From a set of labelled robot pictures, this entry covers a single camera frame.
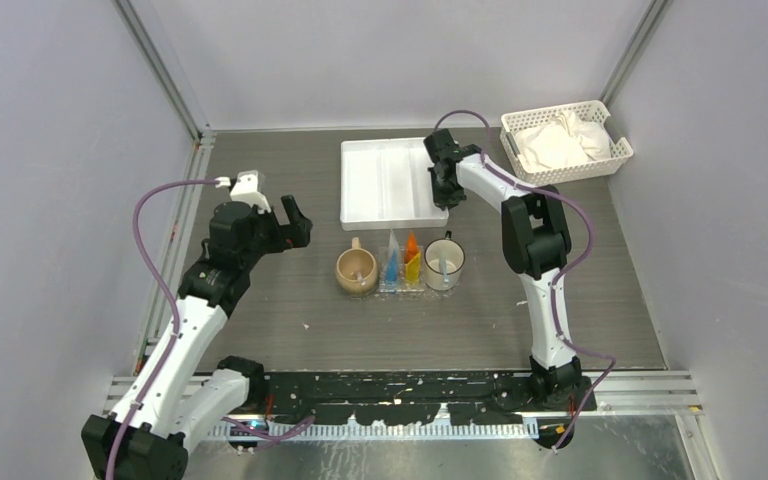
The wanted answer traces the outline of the tan ceramic mug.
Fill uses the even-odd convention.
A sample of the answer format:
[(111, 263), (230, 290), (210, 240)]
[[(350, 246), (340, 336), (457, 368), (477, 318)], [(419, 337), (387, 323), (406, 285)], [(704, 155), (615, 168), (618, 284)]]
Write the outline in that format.
[[(368, 275), (368, 285), (360, 288), (355, 271), (362, 269)], [(335, 278), (340, 288), (352, 296), (365, 296), (377, 288), (379, 281), (379, 264), (375, 256), (366, 250), (358, 237), (353, 237), (351, 246), (337, 259)]]

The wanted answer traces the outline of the white plastic bin tray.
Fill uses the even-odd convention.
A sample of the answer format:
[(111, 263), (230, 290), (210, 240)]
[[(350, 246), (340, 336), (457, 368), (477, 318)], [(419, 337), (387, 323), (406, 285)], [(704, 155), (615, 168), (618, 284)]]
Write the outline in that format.
[(340, 214), (345, 231), (444, 227), (433, 202), (432, 161), (421, 137), (341, 143)]

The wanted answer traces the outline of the white toothpaste tube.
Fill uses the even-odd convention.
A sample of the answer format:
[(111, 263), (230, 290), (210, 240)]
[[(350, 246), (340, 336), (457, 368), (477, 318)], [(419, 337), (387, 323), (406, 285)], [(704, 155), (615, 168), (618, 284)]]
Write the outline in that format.
[(389, 232), (388, 248), (387, 248), (387, 262), (389, 264), (400, 264), (401, 249), (397, 240), (397, 236), (393, 230)]

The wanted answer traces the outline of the blue toothpaste tube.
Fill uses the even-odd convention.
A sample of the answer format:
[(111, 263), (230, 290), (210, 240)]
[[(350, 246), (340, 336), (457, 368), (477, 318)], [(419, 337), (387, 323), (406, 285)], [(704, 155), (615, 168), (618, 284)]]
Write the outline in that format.
[(397, 290), (401, 285), (401, 265), (402, 256), (399, 251), (389, 254), (384, 277), (384, 287), (386, 290)]

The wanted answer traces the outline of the orange toothpaste tube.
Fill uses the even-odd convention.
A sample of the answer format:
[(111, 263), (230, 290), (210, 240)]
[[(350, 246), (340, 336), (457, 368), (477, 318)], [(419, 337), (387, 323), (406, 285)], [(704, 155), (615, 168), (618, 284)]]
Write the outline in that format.
[(413, 231), (410, 231), (405, 244), (403, 263), (407, 265), (419, 254), (420, 254), (420, 250), (417, 243), (416, 235)]

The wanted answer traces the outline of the white ribbed mug black rim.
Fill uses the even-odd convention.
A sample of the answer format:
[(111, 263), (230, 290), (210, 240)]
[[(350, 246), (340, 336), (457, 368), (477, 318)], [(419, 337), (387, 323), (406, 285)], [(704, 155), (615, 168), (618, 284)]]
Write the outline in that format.
[(426, 285), (438, 292), (451, 290), (459, 282), (465, 260), (463, 247), (453, 239), (453, 232), (447, 230), (425, 249)]

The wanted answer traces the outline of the clear rectangular holder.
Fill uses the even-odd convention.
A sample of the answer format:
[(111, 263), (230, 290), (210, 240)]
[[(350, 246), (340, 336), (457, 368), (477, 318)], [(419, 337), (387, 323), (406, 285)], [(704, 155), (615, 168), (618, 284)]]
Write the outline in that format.
[(422, 247), (419, 248), (421, 252), (421, 276), (420, 276), (420, 282), (418, 285), (408, 285), (405, 283), (404, 278), (404, 263), (403, 263), (403, 255), (404, 255), (404, 248), (401, 249), (401, 256), (402, 256), (402, 265), (401, 265), (401, 285), (400, 287), (395, 290), (386, 290), (384, 287), (384, 277), (385, 277), (385, 268), (387, 264), (387, 247), (380, 247), (377, 255), (377, 260), (379, 261), (379, 281), (378, 281), (378, 292), (382, 294), (391, 294), (391, 295), (419, 295), (421, 293), (425, 293), (428, 290), (428, 286), (426, 283), (426, 268), (424, 265), (424, 250)]

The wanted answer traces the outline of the yellow toothpaste tube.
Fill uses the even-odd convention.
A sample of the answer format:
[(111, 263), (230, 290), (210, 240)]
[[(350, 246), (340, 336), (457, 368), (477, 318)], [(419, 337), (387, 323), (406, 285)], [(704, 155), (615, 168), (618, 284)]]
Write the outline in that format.
[(408, 285), (418, 285), (421, 276), (421, 252), (406, 253), (404, 262), (404, 278)]

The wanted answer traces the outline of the clear oval glass tray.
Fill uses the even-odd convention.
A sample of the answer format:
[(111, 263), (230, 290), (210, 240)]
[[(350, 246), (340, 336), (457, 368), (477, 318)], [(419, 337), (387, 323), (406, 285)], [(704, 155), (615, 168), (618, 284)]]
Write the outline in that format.
[(362, 298), (374, 298), (378, 300), (383, 299), (393, 299), (393, 300), (430, 300), (430, 299), (437, 299), (437, 298), (446, 298), (453, 295), (454, 292), (456, 292), (456, 289), (450, 290), (450, 291), (444, 291), (444, 292), (438, 292), (435, 290), (432, 290), (428, 287), (428, 290), (425, 293), (421, 293), (419, 295), (391, 295), (391, 294), (382, 294), (378, 292), (378, 285), (375, 290), (373, 290), (370, 294), (365, 296), (352, 296), (347, 293), (345, 293), (341, 288), (340, 290), (342, 293), (347, 296), (348, 298), (352, 299), (362, 299)]

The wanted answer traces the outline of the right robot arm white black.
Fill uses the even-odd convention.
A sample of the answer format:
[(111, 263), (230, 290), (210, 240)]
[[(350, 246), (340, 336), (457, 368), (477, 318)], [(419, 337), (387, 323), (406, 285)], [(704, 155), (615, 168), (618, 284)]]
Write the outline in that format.
[(567, 345), (570, 332), (558, 276), (567, 265), (572, 242), (564, 207), (555, 189), (524, 184), (476, 145), (459, 145), (447, 129), (423, 140), (434, 204), (448, 210), (471, 191), (500, 214), (502, 252), (508, 267), (520, 278), (531, 321), (529, 389), (534, 403), (556, 410), (578, 388), (582, 368)]

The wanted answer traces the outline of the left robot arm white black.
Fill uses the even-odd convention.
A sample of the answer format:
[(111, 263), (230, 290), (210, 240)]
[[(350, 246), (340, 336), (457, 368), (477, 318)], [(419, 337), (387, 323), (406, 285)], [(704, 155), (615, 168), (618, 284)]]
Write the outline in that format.
[(312, 221), (284, 195), (279, 222), (256, 202), (214, 210), (202, 253), (185, 272), (162, 339), (130, 390), (105, 415), (92, 415), (81, 439), (99, 479), (180, 479), (208, 431), (237, 408), (258, 412), (267, 398), (261, 364), (222, 363), (191, 396), (184, 391), (201, 358), (250, 286), (259, 260), (309, 245)]

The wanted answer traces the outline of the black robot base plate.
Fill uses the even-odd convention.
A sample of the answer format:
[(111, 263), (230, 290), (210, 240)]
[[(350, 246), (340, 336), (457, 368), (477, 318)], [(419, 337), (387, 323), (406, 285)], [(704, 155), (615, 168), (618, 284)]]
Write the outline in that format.
[(271, 372), (235, 408), (270, 426), (426, 427), (447, 418), (455, 427), (521, 426), (527, 413), (546, 413), (537, 443), (566, 446), (578, 411), (596, 408), (587, 377), (546, 384), (528, 371)]

